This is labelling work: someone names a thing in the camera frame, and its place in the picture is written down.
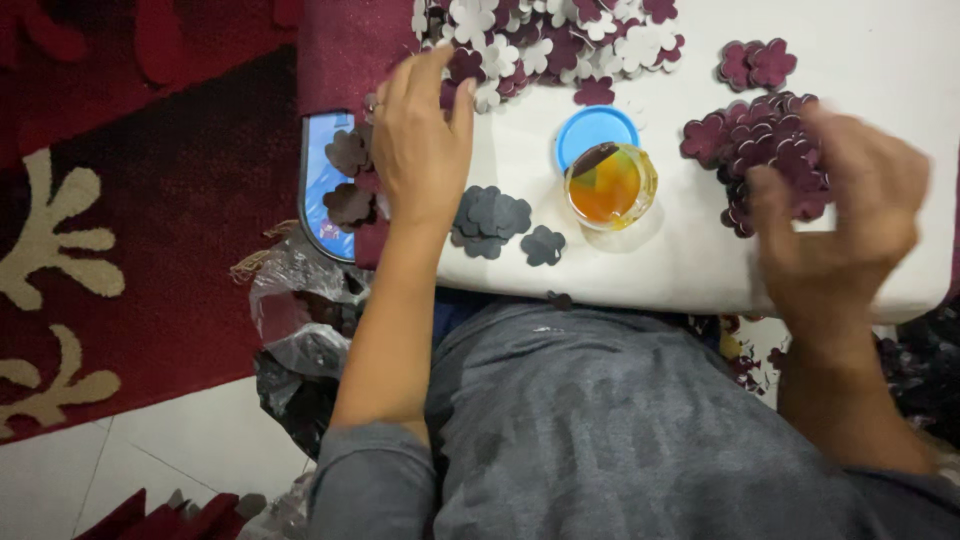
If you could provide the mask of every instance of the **white tile floor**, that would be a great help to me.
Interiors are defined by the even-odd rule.
[[[253,378],[0,446],[0,537],[66,540],[141,487],[147,511],[176,489],[285,492],[309,459],[265,412]]]

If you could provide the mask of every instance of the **orange liquid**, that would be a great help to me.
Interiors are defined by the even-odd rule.
[[[627,213],[639,192],[639,171],[623,152],[570,180],[570,202],[587,220],[597,224],[612,223]]]

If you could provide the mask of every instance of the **carpet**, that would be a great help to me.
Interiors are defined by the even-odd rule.
[[[251,375],[228,270],[297,215],[289,2],[53,3],[85,57],[29,11],[12,57],[33,4],[0,8],[0,444]]]

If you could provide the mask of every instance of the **right hand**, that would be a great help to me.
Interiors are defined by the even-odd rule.
[[[767,293],[798,339],[869,328],[871,303],[917,243],[929,161],[900,139],[819,105],[803,111],[820,137],[821,163],[836,200],[833,233],[796,233],[790,193],[766,166],[747,172],[759,266]]]
[[[441,70],[452,56],[453,47],[445,45],[410,57],[376,92],[373,163],[386,188],[395,233],[446,235],[464,194],[476,81],[467,79],[457,88],[447,123],[440,109]]]

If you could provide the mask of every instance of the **gray shirt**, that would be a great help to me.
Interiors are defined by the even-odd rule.
[[[311,538],[960,538],[945,479],[844,471],[684,331],[496,304],[435,353],[433,454],[330,430]]]

